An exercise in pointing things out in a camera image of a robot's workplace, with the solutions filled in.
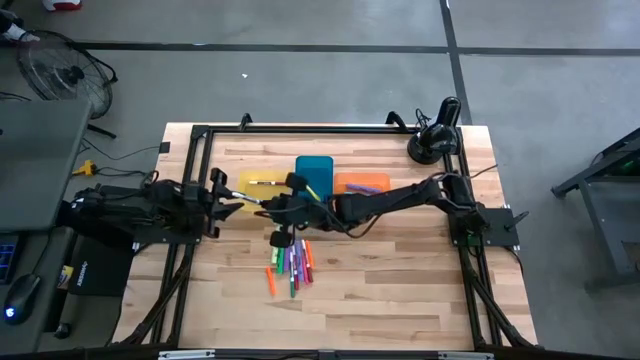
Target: gray floor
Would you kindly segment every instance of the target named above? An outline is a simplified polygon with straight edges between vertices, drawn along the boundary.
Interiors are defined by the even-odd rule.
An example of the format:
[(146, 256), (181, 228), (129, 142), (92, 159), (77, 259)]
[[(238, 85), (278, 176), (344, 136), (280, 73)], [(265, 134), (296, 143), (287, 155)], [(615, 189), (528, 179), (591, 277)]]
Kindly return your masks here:
[[(33, 27), (76, 39), (242, 44), (446, 45), (437, 0), (84, 0), (46, 14), (35, 0), (13, 10)], [(460, 46), (637, 48), (640, 1), (450, 0)], [(113, 65), (110, 113), (96, 122), (121, 136), (89, 138), (111, 154), (157, 144), (168, 121), (380, 122), (412, 119), (454, 94), (447, 55), (94, 51)], [(0, 52), (0, 90), (34, 96)], [(640, 356), (640, 289), (589, 295), (608, 271), (582, 199), (549, 189), (635, 129), (640, 58), (463, 56), (474, 124), (490, 127), (519, 225), (539, 341), (550, 349)], [(101, 166), (151, 169), (152, 153)], [(100, 179), (133, 185), (136, 179)], [(75, 179), (68, 195), (95, 180)]]

